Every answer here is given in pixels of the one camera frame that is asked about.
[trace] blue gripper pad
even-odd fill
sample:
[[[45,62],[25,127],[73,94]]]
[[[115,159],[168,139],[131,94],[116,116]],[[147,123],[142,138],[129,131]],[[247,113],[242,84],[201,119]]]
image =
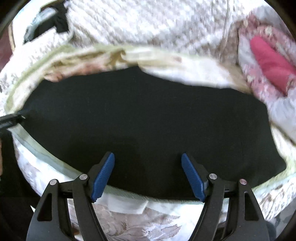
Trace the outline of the blue gripper pad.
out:
[[[182,155],[181,163],[182,168],[190,183],[191,189],[194,193],[194,196],[198,198],[200,201],[204,202],[206,198],[204,183],[201,180],[200,176],[198,175],[196,169],[194,168],[186,153]]]
[[[107,185],[111,172],[114,168],[115,156],[113,153],[110,153],[107,157],[104,165],[101,168],[101,171],[94,180],[93,191],[91,194],[91,201],[95,202],[103,194],[103,191]]]

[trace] pink cloth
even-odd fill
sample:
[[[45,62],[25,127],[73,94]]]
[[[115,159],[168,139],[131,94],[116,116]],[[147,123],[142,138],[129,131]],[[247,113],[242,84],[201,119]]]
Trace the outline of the pink cloth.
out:
[[[293,66],[296,65],[296,44],[281,30],[260,22],[253,13],[250,13],[239,29],[239,64],[254,96],[269,107],[277,99],[286,96],[288,89],[293,89],[296,86],[296,76],[290,76],[291,81],[289,81],[286,91],[283,92],[276,88],[263,74],[258,62],[252,61],[253,58],[255,60],[255,56],[250,49],[250,40],[255,36],[262,37],[272,49]]]
[[[250,46],[265,77],[286,95],[296,68],[260,36],[253,37]]]

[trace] black garment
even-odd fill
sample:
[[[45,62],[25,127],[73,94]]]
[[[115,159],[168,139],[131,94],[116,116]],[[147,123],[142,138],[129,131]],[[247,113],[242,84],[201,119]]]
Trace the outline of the black garment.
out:
[[[35,38],[39,37],[41,34],[45,33],[47,30],[56,27],[57,33],[64,33],[69,31],[68,22],[67,22],[67,9],[64,7],[64,3],[57,3],[51,8],[54,8],[57,10],[57,13],[53,15],[48,20],[42,22],[34,31],[34,37],[33,39],[30,39],[30,41],[34,40]]]
[[[3,174],[0,181],[0,240],[25,241],[33,216],[30,207],[37,206],[40,197],[22,175],[15,158],[9,131],[0,134],[2,140]]]
[[[254,187],[282,172],[266,107],[232,89],[188,86],[138,67],[59,83],[42,81],[23,127],[45,149],[87,172],[115,154],[108,184],[162,199],[194,199],[181,167],[189,152],[224,180]]]

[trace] black fabric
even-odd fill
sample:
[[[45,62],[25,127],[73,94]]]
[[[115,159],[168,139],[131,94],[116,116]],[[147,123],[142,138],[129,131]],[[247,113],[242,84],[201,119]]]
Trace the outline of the black fabric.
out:
[[[57,3],[51,8],[56,9],[58,12],[53,15],[48,20],[42,22],[34,31],[34,40],[35,38],[39,37],[41,34],[45,33],[47,30],[56,27],[57,33],[64,33],[69,31],[68,22],[67,22],[67,9],[64,7],[64,3]]]
[[[10,132],[3,131],[0,138],[3,157],[3,174],[0,180],[0,240],[25,241],[33,216],[30,205],[36,207],[40,197],[32,190],[17,165]]]
[[[266,107],[232,89],[188,86],[138,67],[59,83],[43,80],[24,105],[23,127],[45,149],[87,172],[115,154],[108,184],[162,199],[194,199],[181,167],[191,153],[222,179],[254,187],[286,168]]]

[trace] clothing pile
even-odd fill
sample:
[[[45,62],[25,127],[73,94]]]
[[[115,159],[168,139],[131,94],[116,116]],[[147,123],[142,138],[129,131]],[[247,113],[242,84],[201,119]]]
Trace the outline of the clothing pile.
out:
[[[296,143],[296,44],[285,28],[251,13],[239,30],[239,64],[270,120]]]
[[[270,7],[244,19],[254,7],[231,0],[42,7],[18,28],[0,73],[0,114],[33,110],[10,131],[35,192],[54,178],[75,179],[112,151],[114,171],[94,204],[108,239],[188,240],[203,208],[181,168],[180,154],[190,152],[226,180],[245,178],[266,220],[278,215],[296,196],[295,43]]]

